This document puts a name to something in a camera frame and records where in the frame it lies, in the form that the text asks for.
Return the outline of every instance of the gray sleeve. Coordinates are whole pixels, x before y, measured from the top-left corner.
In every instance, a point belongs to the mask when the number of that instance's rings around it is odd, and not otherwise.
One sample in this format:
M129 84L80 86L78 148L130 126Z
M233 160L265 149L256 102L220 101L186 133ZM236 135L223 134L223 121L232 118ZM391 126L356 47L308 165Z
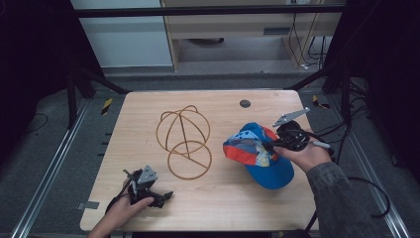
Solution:
M319 165L306 175L314 193L321 237L383 237L336 164Z

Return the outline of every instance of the power outlet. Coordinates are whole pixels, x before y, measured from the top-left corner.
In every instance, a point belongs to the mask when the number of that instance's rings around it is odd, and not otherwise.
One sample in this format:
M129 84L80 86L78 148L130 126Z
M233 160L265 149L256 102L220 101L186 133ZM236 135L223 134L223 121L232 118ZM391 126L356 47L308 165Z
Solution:
M305 5L309 3L311 3L311 0L286 0L286 5L292 5L292 4Z

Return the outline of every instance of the blue brim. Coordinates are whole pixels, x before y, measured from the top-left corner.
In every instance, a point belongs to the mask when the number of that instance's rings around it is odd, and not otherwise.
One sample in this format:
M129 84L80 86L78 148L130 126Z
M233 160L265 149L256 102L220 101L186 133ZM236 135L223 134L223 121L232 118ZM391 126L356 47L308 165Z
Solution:
M280 157L269 167L245 165L254 180L262 187L279 189L288 185L294 177L294 170L290 160Z

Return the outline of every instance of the wall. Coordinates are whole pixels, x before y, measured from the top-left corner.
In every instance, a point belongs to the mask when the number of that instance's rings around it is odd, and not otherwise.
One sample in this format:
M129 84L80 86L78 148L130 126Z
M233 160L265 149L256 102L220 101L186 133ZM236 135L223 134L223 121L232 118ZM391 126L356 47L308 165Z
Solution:
M158 0L71 0L74 9L160 7ZM80 19L102 68L172 67L163 17Z

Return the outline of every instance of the cap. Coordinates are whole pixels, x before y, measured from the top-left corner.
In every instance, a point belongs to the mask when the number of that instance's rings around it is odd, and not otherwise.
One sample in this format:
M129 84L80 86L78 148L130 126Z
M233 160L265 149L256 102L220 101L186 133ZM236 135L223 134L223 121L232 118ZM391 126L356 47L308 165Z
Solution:
M275 139L272 131L251 122L223 143L223 151L227 158L244 164L259 185L278 189L291 182L294 170L289 160L264 148L264 142Z

